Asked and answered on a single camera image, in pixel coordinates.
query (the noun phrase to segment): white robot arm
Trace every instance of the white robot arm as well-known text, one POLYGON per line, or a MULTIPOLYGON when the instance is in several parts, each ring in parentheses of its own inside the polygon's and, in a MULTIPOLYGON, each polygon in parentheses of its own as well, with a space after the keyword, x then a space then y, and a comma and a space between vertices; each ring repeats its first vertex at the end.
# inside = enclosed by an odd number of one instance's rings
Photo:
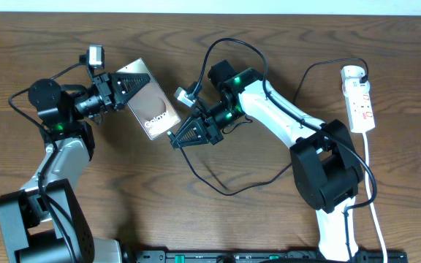
MULTIPOLYGON (((321 128, 324 121, 313 118, 304 113, 292 103, 280 96, 269 81, 266 82, 266 88, 274 99, 278 100, 287 110, 304 118, 307 123, 321 128)), ((238 97, 243 111, 258 121, 263 123, 269 130, 272 131, 288 148, 292 147, 299 138, 308 138, 315 131, 301 126, 293 118, 283 113, 277 106, 269 99, 266 99, 265 92, 262 90, 262 81, 258 80, 245 87, 245 91, 239 94, 238 97)), ((348 198, 336 205, 334 211, 326 213, 323 210, 316 211, 316 217, 319 227, 319 250, 326 259, 336 261, 348 261, 349 253, 345 246, 346 233, 344 225, 344 208, 347 205, 353 205, 355 197, 348 198)), ((354 239, 353 216, 352 210, 349 213, 349 245, 352 254, 357 253, 358 245, 354 239)))
MULTIPOLYGON (((338 132, 353 148, 346 127, 340 121, 326 124, 304 113, 280 96, 269 81, 266 81, 265 91, 262 75, 254 69, 238 74, 227 61, 222 61, 212 66, 208 77, 221 94, 221 101, 208 108, 202 100, 195 98, 200 106, 193 109, 176 135, 169 134, 172 146, 182 148, 208 142, 215 144, 223 140, 219 129, 245 114, 256 118, 291 151, 297 189, 304 200, 316 210, 320 233, 319 250, 322 255, 330 260, 348 261, 350 256, 346 243, 353 255, 358 251, 358 246, 353 235, 352 210, 347 212, 349 242, 346 241, 344 208, 355 202, 357 184, 362 180, 360 164, 349 159, 350 155, 343 155, 343 148, 329 145, 327 138, 301 125, 300 120, 303 119, 304 123, 318 129, 326 128, 326 132, 332 134, 338 132), (321 162, 317 154, 323 150, 336 153, 321 162)), ((178 99, 186 97, 183 91, 185 90, 181 88, 181 92, 177 92, 180 94, 178 99)))

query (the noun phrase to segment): smartphone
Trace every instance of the smartphone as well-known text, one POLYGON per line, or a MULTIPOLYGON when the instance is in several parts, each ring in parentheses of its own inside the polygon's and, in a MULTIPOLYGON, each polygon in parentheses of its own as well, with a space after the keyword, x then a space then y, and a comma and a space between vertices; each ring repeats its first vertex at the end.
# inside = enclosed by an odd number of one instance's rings
POLYGON ((118 72, 147 73, 151 77, 150 82, 128 101, 129 108, 151 140, 156 139, 180 123, 181 119, 175 108, 170 104, 170 101, 142 58, 118 70, 118 72))

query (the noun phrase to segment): cable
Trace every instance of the cable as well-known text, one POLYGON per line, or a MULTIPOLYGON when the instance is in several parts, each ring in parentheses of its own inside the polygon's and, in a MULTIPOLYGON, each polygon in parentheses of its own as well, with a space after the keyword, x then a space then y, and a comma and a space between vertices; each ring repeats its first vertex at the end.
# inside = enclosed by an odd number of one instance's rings
POLYGON ((68 222, 71 224, 71 226, 74 226, 74 223, 72 223, 71 217, 67 214, 65 209, 63 209, 59 203, 57 203, 53 198, 51 198, 49 195, 47 195, 47 200, 50 204, 52 204, 58 211, 63 215, 63 217, 68 220, 68 222))
MULTIPOLYGON (((315 131, 316 133, 319 133, 319 134, 321 134, 322 136, 324 136, 324 137, 326 137, 326 138, 328 138, 329 140, 331 140, 331 141, 333 141, 334 143, 336 143, 337 145, 339 145, 339 146, 341 146, 342 148, 344 148, 345 150, 347 150, 349 153, 351 153, 359 162, 360 162, 360 164, 365 168, 365 173, 367 173, 368 174, 368 176, 369 176, 369 178, 370 178, 370 180, 371 180, 371 187, 372 187, 372 189, 373 189, 373 193, 372 193, 372 195, 371 195, 371 197, 367 200, 367 201, 365 201, 365 202, 362 202, 362 203, 360 203, 360 204, 356 204, 356 205, 350 205, 350 206, 346 206, 345 208, 344 208, 344 219, 345 219, 345 227, 346 227, 346 245, 347 245, 347 251, 349 252, 349 258, 350 258, 350 261, 352 261, 352 252, 350 251, 350 245, 349 245, 349 228, 348 228, 348 224, 347 224, 347 217, 349 216, 349 214, 348 214, 348 211, 350 210, 350 209, 355 209, 355 208, 360 208, 360 207, 365 207, 365 206, 367 206, 367 205, 369 205, 369 204, 371 204, 371 203, 373 203, 373 201, 375 200, 375 198, 376 198, 376 195, 377 195, 377 187, 376 187, 376 180, 375 180, 375 178, 374 178, 374 175, 373 175, 373 173, 372 173, 372 171, 370 170, 370 168, 368 167, 368 165, 365 163, 365 161, 363 161, 363 159, 357 154, 357 153, 355 153, 355 151, 354 150, 352 150, 349 146, 347 146, 348 144, 346 143, 346 142, 344 142, 342 139, 340 139, 340 138, 337 138, 336 136, 334 136, 334 135, 332 135, 332 134, 330 134, 330 133, 328 133, 328 132, 326 132, 326 131, 323 131, 322 129, 320 129, 319 127, 317 127, 317 126, 314 126, 314 125, 311 125, 311 124, 309 124, 309 123, 306 123, 306 121, 305 121, 305 119, 304 118, 299 118, 296 114, 294 114, 294 113, 292 113, 292 112, 290 112, 289 110, 287 110, 285 107, 283 107, 281 104, 279 104, 271 95, 270 95, 270 92, 267 90, 267 87, 266 87, 266 81, 268 80, 268 71, 269 71, 269 66, 268 66, 268 62, 266 61, 266 58, 264 57, 264 55, 258 50, 258 49, 256 49, 255 47, 253 47, 253 46, 251 46, 250 44, 248 44, 248 43, 246 43, 246 42, 243 42, 243 41, 241 41, 241 40, 238 40, 238 39, 233 39, 233 38, 222 38, 222 39, 218 39, 218 40, 216 40, 210 47, 209 47, 209 49, 208 49, 208 52, 205 54, 205 57, 204 57, 204 64, 202 65, 202 71, 201 71, 201 75, 200 75, 200 78, 199 78, 199 80, 198 80, 198 82, 197 82, 197 84, 196 84, 196 87, 195 87, 195 89, 194 89, 194 91, 193 91, 193 95, 194 96, 196 96, 198 93, 199 93, 199 86, 200 86, 200 83, 201 83, 201 81, 202 81, 202 77, 204 76, 204 71, 205 71, 205 64, 206 64, 206 62, 207 62, 207 59, 208 59, 208 56, 209 56, 209 53, 211 52, 211 50, 212 50, 212 48, 217 44, 217 43, 219 43, 219 42, 222 42, 222 41, 231 41, 231 42, 237 42, 237 43, 239 43, 239 44, 242 44, 242 45, 245 45, 246 47, 249 47, 250 49, 252 49, 254 52, 256 52, 258 55, 259 55, 259 57, 261 57, 261 59, 262 59, 262 62, 264 63, 264 75, 262 76, 262 89, 263 89, 263 91, 264 91, 264 93, 265 93, 265 95, 266 95, 266 98, 267 99, 269 99, 272 103, 274 103, 274 105, 275 106, 277 106, 282 112, 284 112, 285 114, 287 114, 289 117, 291 117, 291 118, 293 118, 294 120, 296 120, 298 123, 300 123, 300 125, 303 125, 303 126, 305 126, 306 128, 308 128, 308 129, 310 129, 310 130, 313 130, 313 131, 315 131)), ((352 59, 354 59, 354 60, 361 60, 362 62, 364 62, 365 63, 365 67, 366 67, 366 72, 367 72, 367 74, 364 76, 364 77, 362 77, 362 81, 366 81, 366 79, 368 79, 368 65, 366 64, 366 62, 363 60, 363 59, 361 59, 361 58, 352 58, 352 59)), ((308 73, 308 70, 310 69, 310 68, 312 68, 312 67, 314 67, 314 66, 317 66, 317 65, 320 65, 320 64, 327 64, 327 63, 333 63, 333 62, 327 62, 327 61, 324 61, 324 62, 319 62, 318 64, 314 64, 314 65, 311 65, 308 69, 307 69, 307 71, 305 72, 305 76, 306 76, 306 74, 308 73)))
MULTIPOLYGON (((365 163, 367 165, 370 164, 370 153, 368 150, 368 138, 366 137, 366 132, 362 133, 363 135, 363 143, 365 145, 365 163)), ((368 176, 365 174, 365 189, 366 189, 366 195, 368 198, 371 198, 371 192, 370 192, 370 183, 368 182, 368 176)), ((387 263, 387 251, 386 251, 386 244, 384 243, 383 234, 381 232, 381 228, 379 227, 378 217, 376 216, 376 210, 374 208, 374 204, 370 204, 371 209, 371 215, 373 216, 373 222, 374 226, 376 228, 376 232, 378 233, 379 238, 379 244, 381 245, 381 250, 383 252, 383 263, 387 263)))
POLYGON ((225 131, 225 128, 223 128, 222 129, 222 133, 223 134, 231 134, 236 128, 238 128, 239 126, 242 126, 242 125, 244 125, 244 124, 250 124, 250 123, 253 123, 253 120, 252 119, 250 119, 250 118, 248 118, 248 116, 247 115, 245 115, 245 119, 247 120, 247 121, 241 121, 241 122, 239 122, 239 123, 237 123, 237 124, 235 124, 234 126, 233 126, 233 129, 231 129, 229 132, 226 132, 225 131))
POLYGON ((53 145, 53 152, 58 150, 58 146, 54 143, 54 141, 51 139, 50 134, 48 134, 48 131, 45 130, 45 128, 40 124, 37 123, 36 120, 34 120, 33 118, 31 118, 30 116, 28 116, 27 114, 25 114, 22 110, 19 110, 14 103, 12 102, 12 100, 16 97, 19 96, 21 94, 24 94, 25 92, 29 91, 30 88, 26 88, 25 90, 19 91, 16 94, 13 94, 9 97, 8 102, 9 105, 11 106, 11 108, 13 110, 15 110, 15 112, 21 114, 24 118, 26 118, 27 120, 29 120, 30 122, 32 122, 36 127, 38 127, 38 129, 43 132, 45 134, 45 136, 50 140, 50 143, 53 145))
MULTIPOLYGON (((285 114, 287 114, 289 117, 291 117, 291 118, 293 118, 294 120, 296 120, 297 122, 299 122, 301 125, 303 125, 303 126, 305 126, 306 128, 308 128, 308 129, 311 129, 311 130, 313 130, 313 131, 315 131, 315 132, 318 132, 318 133, 320 133, 321 135, 323 135, 324 137, 326 137, 326 138, 328 138, 329 140, 331 140, 331 141, 333 141, 334 143, 336 143, 337 145, 340 145, 341 147, 343 147, 343 148, 345 148, 349 153, 351 153, 359 162, 360 162, 360 164, 365 168, 365 171, 368 173, 368 176, 370 177, 370 179, 371 179, 371 185, 372 185, 372 188, 373 188, 373 194, 372 194, 372 196, 371 196, 371 198, 368 200, 368 201, 366 201, 366 202, 363 202, 363 203, 360 203, 360 204, 356 204, 356 205, 351 205, 351 206, 348 206, 348 207, 346 207, 346 211, 347 210, 350 210, 350 209, 355 209, 355 208, 359 208, 359 207, 365 207, 366 205, 369 205, 369 204, 371 204, 373 201, 374 201, 374 199, 376 198, 376 180, 375 180, 375 178, 374 178, 374 175, 373 175, 373 173, 372 173, 372 171, 370 170, 370 168, 368 167, 368 165, 366 165, 366 163, 363 161, 363 159, 357 154, 357 153, 355 153, 349 146, 347 146, 347 143, 346 142, 344 142, 342 139, 340 139, 340 138, 337 138, 336 136, 334 136, 334 135, 332 135, 332 134, 330 134, 330 133, 327 133, 327 132, 325 132, 325 131, 323 131, 323 130, 321 130, 320 128, 318 128, 318 127, 316 127, 316 126, 314 126, 314 125, 311 125, 311 124, 309 124, 309 123, 306 123, 306 121, 305 121, 305 119, 304 118, 299 118, 296 114, 294 114, 294 113, 291 113, 290 111, 288 111, 285 107, 283 107, 282 105, 280 105, 271 95, 270 95, 270 92, 267 90, 267 87, 266 87, 266 81, 268 80, 268 71, 269 71, 269 65, 268 65, 268 62, 266 61, 266 58, 264 57, 264 55, 258 50, 258 49, 256 49, 255 47, 253 47, 252 45, 250 45, 250 44, 248 44, 248 43, 246 43, 246 42, 244 42, 244 41, 241 41, 241 40, 239 40, 239 39, 233 39, 233 38, 229 38, 229 37, 227 37, 227 38, 222 38, 222 39, 218 39, 218 40, 216 40, 210 47, 209 47, 209 49, 208 49, 208 52, 205 54, 205 57, 204 57, 204 63, 203 63, 203 65, 202 65, 202 70, 201 70, 201 74, 200 74, 200 78, 199 78, 199 80, 198 80, 198 82, 197 82, 197 84, 196 84, 196 87, 199 87, 199 85, 200 85, 200 82, 202 81, 202 78, 203 78, 203 76, 204 76, 204 71, 205 71, 205 64, 206 64, 206 62, 207 62, 207 60, 208 60, 208 56, 209 56, 209 53, 211 52, 211 50, 212 50, 212 48, 217 44, 217 43, 219 43, 219 42, 222 42, 222 41, 231 41, 231 42, 237 42, 237 43, 239 43, 239 44, 242 44, 242 45, 244 45, 244 46, 246 46, 246 47, 249 47, 250 49, 252 49, 256 54, 258 54, 259 55, 259 57, 261 57, 261 59, 262 59, 262 62, 264 63, 264 75, 262 76, 262 89, 263 89, 263 91, 264 91, 264 93, 265 93, 265 95, 266 95, 266 97, 272 102, 272 103, 274 103, 274 105, 275 106, 277 106, 281 111, 283 111, 285 114)), ((198 90, 198 88, 195 88, 194 89, 194 91, 193 91, 193 94, 196 96, 197 94, 195 94, 194 92, 195 91, 197 91, 198 90)))
POLYGON ((51 80, 54 80, 54 79, 56 79, 56 78, 58 78, 58 77, 62 76, 64 73, 68 72, 69 70, 74 69, 74 68, 76 68, 76 67, 78 67, 78 66, 81 66, 81 65, 83 65, 83 64, 82 64, 82 63, 80 63, 80 62, 79 62, 79 63, 76 63, 76 64, 74 64, 74 65, 70 66, 69 68, 67 68, 67 69, 63 70, 62 72, 59 72, 58 74, 56 74, 56 75, 52 76, 50 79, 51 79, 51 80))
POLYGON ((67 234, 67 232, 66 232, 63 224, 61 224, 61 222, 59 221, 59 218, 56 215, 55 211, 53 210, 53 207, 51 206, 51 203, 47 200, 47 194, 46 194, 46 192, 45 192, 45 190, 43 188, 43 180, 44 180, 44 177, 43 177, 42 173, 39 172, 38 173, 38 189, 39 189, 39 194, 40 194, 40 196, 42 198, 42 201, 45 203, 45 206, 47 207, 48 212, 50 213, 51 218, 53 219, 53 222, 55 222, 55 225, 59 228, 59 231, 61 232, 61 236, 63 236, 63 240, 64 240, 64 243, 66 244, 66 247, 67 247, 67 250, 69 252, 69 256, 71 257, 71 260, 73 262, 77 262, 76 257, 75 257, 75 253, 74 253, 74 248, 72 247, 71 238, 67 234))
POLYGON ((368 64, 366 63, 366 61, 364 61, 362 58, 339 58, 339 59, 333 59, 333 60, 329 60, 329 61, 322 61, 322 62, 318 62, 315 63, 313 65, 311 65, 306 71, 305 74, 303 75, 303 77, 301 78, 300 84, 298 85, 297 91, 295 92, 295 95, 293 96, 293 105, 295 106, 295 102, 297 101, 297 96, 298 93, 300 92, 301 86, 303 85, 303 82, 305 81, 305 77, 308 74, 308 71, 318 65, 323 65, 323 64, 330 64, 330 63, 337 63, 337 62, 342 62, 342 61, 362 61, 365 64, 365 68, 366 68, 366 75, 362 77, 361 79, 361 83, 365 83, 366 80, 368 80, 368 64))
POLYGON ((208 62, 208 56, 209 56, 209 53, 211 52, 212 48, 213 48, 215 45, 217 45, 219 42, 222 42, 222 41, 237 42, 238 44, 242 44, 242 45, 244 45, 244 46, 246 46, 246 47, 251 48, 254 52, 258 53, 258 55, 260 55, 260 56, 264 57, 264 56, 260 53, 260 51, 259 51, 258 49, 256 49, 256 48, 255 48, 255 47, 253 47, 252 45, 250 45, 250 44, 248 44, 248 43, 246 43, 246 42, 244 42, 244 41, 241 41, 241 40, 239 40, 239 39, 234 39, 234 38, 231 38, 231 37, 225 37, 225 38, 221 38, 221 39, 216 40, 216 41, 215 41, 215 42, 214 42, 214 43, 213 43, 213 44, 209 47, 208 52, 205 54, 205 57, 204 57, 204 62, 202 63, 202 69, 201 69, 201 74, 200 74, 200 76, 199 76, 199 80, 197 80, 197 83, 196 83, 196 85, 195 85, 195 87, 194 87, 194 90, 193 90, 193 92, 192 92, 192 95, 193 95, 194 97, 196 97, 196 96, 197 96, 197 94, 200 92, 200 85, 201 85, 201 82, 202 82, 202 78, 204 77, 205 65, 206 65, 206 64, 207 64, 207 62, 208 62))
POLYGON ((224 195, 224 196, 226 196, 226 197, 231 197, 231 196, 234 196, 234 195, 236 195, 236 194, 239 194, 239 193, 241 193, 242 191, 245 191, 245 190, 248 190, 248 189, 250 189, 250 188, 253 188, 253 187, 257 187, 257 186, 266 186, 266 185, 268 185, 268 184, 270 184, 270 183, 273 183, 275 180, 277 180, 277 178, 279 178, 287 169, 289 169, 291 166, 292 166, 292 164, 289 164, 289 165, 287 165, 287 166, 285 166, 285 168, 283 168, 282 169, 282 171, 280 171, 274 178, 272 178, 271 180, 269 180, 269 181, 266 181, 266 182, 262 182, 262 183, 255 183, 254 185, 250 185, 250 186, 247 186, 247 187, 245 187, 245 188, 242 188, 242 189, 240 189, 240 190, 238 190, 238 191, 235 191, 235 192, 233 192, 233 193, 230 193, 230 194, 227 194, 227 193, 224 193, 224 192, 222 192, 222 191, 220 191, 220 190, 218 190, 215 186, 213 186, 213 185, 211 185, 208 181, 206 181, 204 178, 202 178, 202 177, 200 177, 197 173, 196 173, 196 171, 194 171, 194 168, 193 168, 193 166, 191 165, 191 163, 189 162, 189 160, 188 160, 188 157, 186 156, 186 153, 184 152, 184 150, 183 150, 183 148, 180 146, 180 150, 181 150, 181 153, 183 154, 183 157, 184 157, 184 159, 186 160, 186 163, 188 164, 188 166, 189 166, 189 169, 191 169, 191 171, 194 173, 194 175, 199 179, 199 180, 201 180, 202 182, 204 182, 206 185, 208 185, 209 187, 211 187, 213 190, 215 190, 217 193, 219 193, 219 194, 221 194, 221 195, 224 195))

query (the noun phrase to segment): black cable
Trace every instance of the black cable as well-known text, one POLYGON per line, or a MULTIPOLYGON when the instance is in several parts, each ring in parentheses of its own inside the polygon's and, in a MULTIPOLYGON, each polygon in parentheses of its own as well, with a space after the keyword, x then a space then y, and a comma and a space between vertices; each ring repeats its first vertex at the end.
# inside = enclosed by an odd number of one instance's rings
POLYGON ((226 132, 225 131, 225 128, 223 128, 222 129, 222 133, 223 134, 231 134, 236 128, 238 128, 239 126, 242 126, 242 125, 244 125, 244 124, 250 124, 250 123, 253 123, 253 120, 252 119, 250 119, 250 118, 248 118, 248 116, 247 115, 245 115, 245 119, 247 120, 247 121, 241 121, 241 122, 239 122, 239 123, 237 123, 237 124, 235 124, 234 126, 233 126, 233 129, 231 129, 229 132, 226 132))
POLYGON ((196 97, 196 96, 197 96, 197 94, 200 92, 200 84, 201 84, 201 82, 202 82, 202 78, 204 77, 205 65, 206 65, 206 64, 207 64, 207 62, 208 62, 208 56, 209 56, 209 53, 211 52, 212 48, 213 48, 215 45, 217 45, 219 42, 222 42, 222 41, 237 42, 238 44, 242 44, 242 45, 245 45, 246 47, 251 48, 254 52, 256 52, 256 53, 258 53, 258 54, 260 54, 260 55, 262 56, 262 54, 260 53, 260 51, 259 51, 258 49, 256 49, 255 47, 251 46, 250 44, 248 44, 248 43, 246 43, 246 42, 244 42, 244 41, 241 41, 241 40, 239 40, 239 39, 234 39, 234 38, 231 38, 231 37, 225 37, 225 38, 218 39, 217 41, 215 41, 215 42, 214 42, 214 43, 213 43, 213 44, 209 47, 208 52, 205 54, 205 57, 204 57, 204 62, 202 63, 202 69, 201 69, 201 74, 200 74, 200 76, 199 76, 199 80, 197 80, 196 86, 194 87, 194 90, 193 90, 193 92, 192 92, 192 95, 193 95, 194 97, 196 97))
POLYGON ((219 194, 221 194, 221 195, 224 195, 224 196, 226 196, 226 197, 231 197, 231 196, 234 196, 234 195, 236 195, 236 194, 239 194, 239 193, 241 193, 242 191, 245 191, 245 190, 248 190, 248 189, 250 189, 250 188, 253 188, 253 187, 257 187, 257 186, 266 186, 266 185, 268 185, 268 184, 270 184, 270 183, 273 183, 275 180, 277 180, 277 178, 279 178, 287 169, 289 169, 291 166, 292 166, 292 164, 289 164, 289 165, 287 165, 287 166, 285 166, 285 168, 283 168, 282 169, 282 171, 280 171, 274 178, 272 178, 271 180, 269 180, 269 181, 266 181, 266 182, 261 182, 261 183, 255 183, 254 185, 250 185, 250 186, 247 186, 247 187, 245 187, 245 188, 242 188, 242 189, 240 189, 240 190, 238 190, 238 191, 236 191, 236 192, 233 192, 233 193, 230 193, 230 194, 227 194, 227 193, 224 193, 224 192, 222 192, 222 191, 220 191, 220 190, 218 190, 215 186, 213 186, 213 185, 211 185, 208 181, 206 181, 204 178, 202 178, 202 177, 200 177, 197 173, 196 173, 196 171, 194 171, 194 168, 193 168, 193 166, 191 165, 191 163, 189 162, 189 160, 188 160, 188 156, 186 156, 186 153, 184 152, 184 150, 183 150, 183 148, 180 146, 180 150, 181 150, 181 153, 183 154, 183 157, 184 157, 184 159, 186 160, 186 163, 188 164, 188 166, 189 166, 189 168, 191 169, 191 171, 194 173, 194 175, 199 179, 199 180, 201 180, 202 182, 204 182, 206 185, 208 185, 209 187, 211 187, 212 189, 214 189, 217 193, 219 193, 219 194))
POLYGON ((63 217, 68 220, 69 224, 71 224, 71 226, 74 226, 74 223, 72 223, 72 219, 71 217, 67 214, 67 212, 65 211, 65 209, 63 209, 59 203, 57 203, 53 198, 51 198, 49 195, 47 195, 47 200, 49 201, 50 204, 52 204, 56 209, 58 209, 58 211, 63 215, 63 217))
POLYGON ((83 65, 83 64, 82 64, 82 63, 80 63, 80 62, 79 62, 79 63, 76 63, 76 64, 74 64, 74 65, 70 66, 69 68, 67 68, 67 69, 63 70, 62 72, 59 72, 58 74, 56 74, 56 75, 52 76, 50 79, 51 79, 51 80, 54 80, 54 79, 56 79, 56 78, 58 78, 58 77, 62 76, 64 73, 68 72, 69 70, 74 69, 74 68, 76 68, 76 67, 78 67, 78 66, 81 66, 81 65, 83 65))
POLYGON ((301 78, 300 84, 298 85, 297 91, 295 92, 295 95, 293 96, 293 105, 295 106, 295 102, 297 101, 297 96, 298 96, 298 93, 300 92, 301 86, 303 85, 303 81, 305 81, 305 77, 306 77, 306 75, 308 74, 308 71, 311 68, 313 68, 315 66, 318 66, 318 65, 330 64, 330 63, 336 63, 336 62, 342 62, 342 61, 362 61, 365 64, 365 68, 366 68, 366 75, 362 77, 362 80, 364 80, 362 83, 366 82, 366 80, 368 79, 368 64, 362 58, 340 58, 340 59, 333 59, 333 60, 329 60, 329 61, 318 62, 318 63, 315 63, 315 64, 311 65, 305 71, 305 74, 301 78))
POLYGON ((349 252, 349 262, 352 261, 352 250, 350 250, 350 241, 349 241, 349 214, 344 211, 344 226, 345 226, 345 245, 347 246, 347 252, 349 252))
MULTIPOLYGON (((266 61, 266 58, 264 57, 264 55, 258 50, 258 49, 256 49, 255 47, 253 47, 252 45, 250 45, 250 44, 248 44, 248 43, 246 43, 246 42, 243 42, 243 41, 241 41, 241 40, 238 40, 238 39, 233 39, 233 38, 222 38, 222 39, 218 39, 218 40, 216 40, 210 47, 209 47, 209 49, 208 49, 208 52, 206 53, 206 55, 205 55, 205 57, 204 57, 204 64, 202 65, 202 71, 201 71, 201 75, 200 75, 200 78, 199 78, 199 80, 198 80, 198 82, 197 82, 197 84, 196 84, 196 88, 194 89, 194 91, 193 91, 193 95, 194 96, 196 96, 197 95, 197 93, 199 93, 199 85, 200 85, 200 82, 201 82, 201 80, 202 80, 202 77, 204 76, 204 70, 205 70, 205 63, 207 62, 207 59, 208 59, 208 55, 209 55, 209 53, 211 52, 211 50, 212 50, 212 48, 217 44, 217 43, 219 43, 219 42, 222 42, 222 41, 231 41, 231 42, 237 42, 237 43, 240 43, 240 44, 242 44, 242 45, 245 45, 246 47, 249 47, 250 49, 252 49, 254 52, 256 52, 258 55, 259 55, 259 57, 261 57, 261 59, 262 59, 262 61, 264 62, 264 75, 263 75, 263 77, 262 77, 262 89, 263 89, 263 91, 264 91, 264 93, 265 93, 265 95, 266 95, 266 98, 268 98, 272 103, 274 103, 274 105, 275 106, 277 106, 281 111, 283 111, 285 114, 287 114, 288 116, 290 116, 291 118, 293 118, 294 120, 296 120, 298 123, 300 123, 300 125, 303 125, 303 126, 305 126, 306 128, 308 128, 308 129, 310 129, 310 130, 313 130, 313 131, 315 131, 315 132, 318 132, 318 133, 320 133, 321 135, 323 135, 324 137, 326 137, 326 138, 328 138, 329 140, 331 140, 331 141, 333 141, 334 143, 336 143, 337 145, 340 145, 341 147, 343 147, 343 148, 345 148, 349 153, 351 153, 361 164, 362 164, 362 166, 365 168, 365 171, 366 171, 366 173, 368 174, 368 176, 369 176, 369 178, 370 178, 370 180, 371 180, 371 188, 372 188, 372 195, 371 195, 371 198, 369 199, 369 200, 367 200, 367 201, 365 201, 365 202, 363 202, 363 203, 360 203, 360 204, 356 204, 356 205, 350 205, 350 206, 347 206, 347 207, 345 207, 344 208, 344 215, 348 212, 348 210, 350 210, 350 209, 355 209, 355 208, 359 208, 359 207, 365 207, 365 206, 367 206, 367 205, 369 205, 369 204, 371 204, 374 200, 375 200, 375 198, 376 198, 376 195, 377 195, 377 187, 376 187, 376 180, 375 180, 375 177, 374 177, 374 175, 373 175, 373 173, 372 173, 372 171, 370 170, 370 168, 368 167, 368 165, 366 165, 366 163, 365 163, 365 161, 363 161, 363 159, 357 154, 357 153, 355 153, 352 149, 350 149, 350 147, 349 146, 347 146, 347 143, 346 142, 344 142, 342 139, 340 139, 340 138, 337 138, 336 136, 334 136, 334 135, 332 135, 332 134, 330 134, 330 133, 328 133, 328 132, 325 132, 325 131, 323 131, 323 130, 321 130, 320 128, 318 128, 318 127, 316 127, 316 126, 314 126, 314 125, 311 125, 311 124, 309 124, 309 123, 306 123, 306 121, 305 121, 305 119, 304 118, 301 118, 301 117, 298 117, 296 114, 294 114, 294 113, 292 113, 292 112, 290 112, 288 109, 286 109, 285 107, 283 107, 281 104, 279 104, 272 96, 271 96, 271 94, 270 94, 270 91, 268 91, 267 90, 267 87, 266 87, 266 81, 268 80, 268 71, 269 71, 269 66, 268 66, 268 62, 266 61)), ((364 60, 362 60, 361 58, 354 58, 355 60, 361 60, 361 61, 363 61, 364 63, 365 63, 365 66, 366 66, 366 72, 367 72, 367 74, 362 78, 363 80, 364 79, 367 79, 368 77, 368 65, 366 64, 366 62, 364 61, 364 60)), ((346 236, 347 236, 347 242, 348 242, 348 236, 349 236, 349 233, 348 233, 348 226, 346 225, 346 236)), ((349 254, 352 254, 352 252, 350 251, 350 246, 348 245, 347 246, 347 249, 348 249, 348 251, 349 251, 349 254)))
POLYGON ((45 206, 47 207, 48 212, 50 213, 51 218, 53 219, 53 222, 59 228, 59 231, 61 232, 61 236, 63 236, 63 240, 64 240, 64 243, 66 244, 66 247, 67 247, 67 250, 69 252, 69 256, 71 257, 71 260, 73 262, 77 262, 76 257, 75 257, 74 248, 72 247, 71 237, 69 237, 69 235, 67 234, 63 224, 61 224, 61 222, 59 221, 58 215, 56 215, 55 211, 53 210, 53 207, 51 206, 51 203, 47 200, 47 194, 46 194, 46 192, 43 188, 43 180, 44 180, 44 176, 42 175, 41 172, 39 172, 38 173, 39 194, 42 198, 42 201, 45 203, 45 206))
POLYGON ((25 114, 22 110, 19 110, 14 103, 12 102, 12 100, 16 97, 19 96, 21 94, 24 94, 25 92, 29 91, 30 88, 26 88, 25 90, 19 91, 16 94, 13 94, 9 97, 8 102, 9 105, 11 106, 11 108, 13 110, 15 110, 15 112, 21 114, 24 118, 26 118, 27 120, 29 120, 30 122, 32 122, 36 127, 38 127, 38 129, 43 132, 45 134, 45 136, 50 140, 50 143, 53 145, 53 151, 57 151, 58 150, 58 146, 54 143, 54 141, 51 139, 50 134, 48 134, 48 131, 45 129, 45 127, 42 126, 42 124, 38 123, 36 120, 34 120, 33 118, 31 118, 29 115, 25 114))

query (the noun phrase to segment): small camera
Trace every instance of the small camera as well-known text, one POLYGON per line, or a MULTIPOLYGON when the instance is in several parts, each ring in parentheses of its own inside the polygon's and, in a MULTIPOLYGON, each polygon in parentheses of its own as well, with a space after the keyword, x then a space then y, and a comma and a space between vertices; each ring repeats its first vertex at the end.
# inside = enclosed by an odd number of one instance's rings
POLYGON ((105 50, 101 45, 90 45, 88 47, 88 65, 94 69, 105 68, 105 50))

